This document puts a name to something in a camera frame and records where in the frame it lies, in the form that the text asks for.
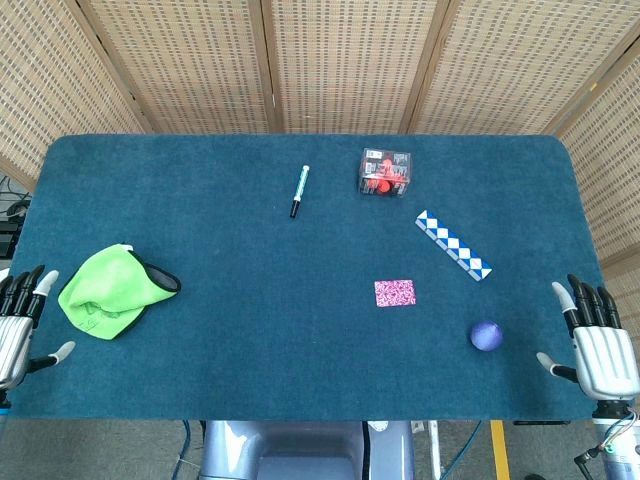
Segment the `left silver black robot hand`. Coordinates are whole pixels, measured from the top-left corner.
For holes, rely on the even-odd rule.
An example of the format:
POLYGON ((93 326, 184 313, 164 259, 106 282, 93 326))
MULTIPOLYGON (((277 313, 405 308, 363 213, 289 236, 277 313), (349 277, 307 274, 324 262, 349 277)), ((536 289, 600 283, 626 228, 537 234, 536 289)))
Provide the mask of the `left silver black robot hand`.
POLYGON ((9 270, 1 271, 1 401, 19 386, 28 374, 53 367, 64 361, 76 344, 68 341, 57 351, 31 358, 33 334, 39 326, 48 295, 59 272, 43 275, 45 266, 13 277, 9 270))

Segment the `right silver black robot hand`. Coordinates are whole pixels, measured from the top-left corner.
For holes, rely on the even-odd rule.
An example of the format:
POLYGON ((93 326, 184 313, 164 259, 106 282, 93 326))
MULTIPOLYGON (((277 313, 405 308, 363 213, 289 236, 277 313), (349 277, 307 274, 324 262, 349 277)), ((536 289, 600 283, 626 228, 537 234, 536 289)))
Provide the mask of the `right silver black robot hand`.
POLYGON ((591 287, 573 274, 566 289, 554 282, 575 365, 568 367, 548 354, 536 354, 551 375, 577 384, 596 401, 631 401, 639 396, 639 369, 630 334, 621 325, 616 302, 609 291, 591 287))

